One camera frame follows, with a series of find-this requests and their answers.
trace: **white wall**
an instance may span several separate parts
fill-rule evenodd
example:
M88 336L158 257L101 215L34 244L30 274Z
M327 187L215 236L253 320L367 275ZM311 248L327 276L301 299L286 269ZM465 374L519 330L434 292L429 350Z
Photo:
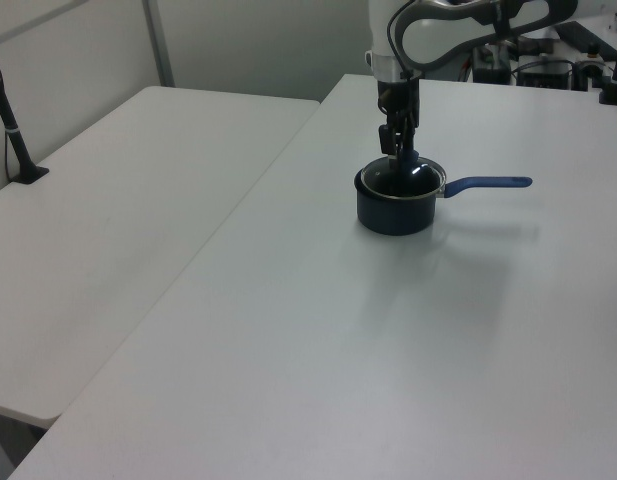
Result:
M0 65L35 162L159 84L141 0L89 0L0 44ZM0 188L3 135L0 118Z
M367 0L158 0L177 87L323 100L370 74Z

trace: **blue handle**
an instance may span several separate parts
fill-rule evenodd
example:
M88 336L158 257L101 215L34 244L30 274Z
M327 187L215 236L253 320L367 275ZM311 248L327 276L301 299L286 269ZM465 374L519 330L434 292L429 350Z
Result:
M451 198L469 188L527 188L532 185L528 177L466 177L446 185L444 198Z

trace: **white table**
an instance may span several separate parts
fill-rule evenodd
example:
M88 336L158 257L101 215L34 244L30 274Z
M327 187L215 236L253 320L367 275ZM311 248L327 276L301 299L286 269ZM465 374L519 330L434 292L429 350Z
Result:
M617 109L421 92L422 154L532 188L367 231L346 76L12 480L617 480Z
M316 108L148 88L0 191L0 414L50 426Z

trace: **equipment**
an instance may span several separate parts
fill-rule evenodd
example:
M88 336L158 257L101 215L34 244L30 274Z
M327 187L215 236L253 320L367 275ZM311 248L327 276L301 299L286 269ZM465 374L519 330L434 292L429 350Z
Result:
M385 169L422 175L414 152L415 129L419 126L419 79L441 67L456 54L468 52L497 40L519 36L570 18L603 13L616 8L611 0L369 0L372 50L366 57L378 81L378 107L386 115L379 127ZM397 173L388 176L397 183ZM402 199L383 198L363 182L356 182L359 195L370 195L398 208ZM358 216L365 222L365 203ZM389 233L391 229L380 233Z
M4 87L4 79L1 76L0 70L0 115L1 119L4 122L4 127L6 129L6 135L10 138L10 143L12 144L12 148L15 150L15 154L17 155L17 159L19 160L19 175L12 179L13 182L23 183L25 185L30 185L31 183L36 182L41 177L48 173L48 169L44 167L38 167L35 165L30 159L30 155L28 154L28 149L26 148L26 144L24 143L24 139L21 136L21 132L19 131L19 125L17 125L17 121L15 120L15 115L12 112L12 108L10 108L10 103L8 102L8 97L6 96L6 90Z
M568 90L572 62L556 57L519 57L517 86Z
M485 45L472 49L472 80L475 83L510 84L510 57L505 45Z
M597 53L606 62L617 61L617 50L578 22L556 25L555 31L559 34L559 38L581 53L590 53L591 47L596 46Z

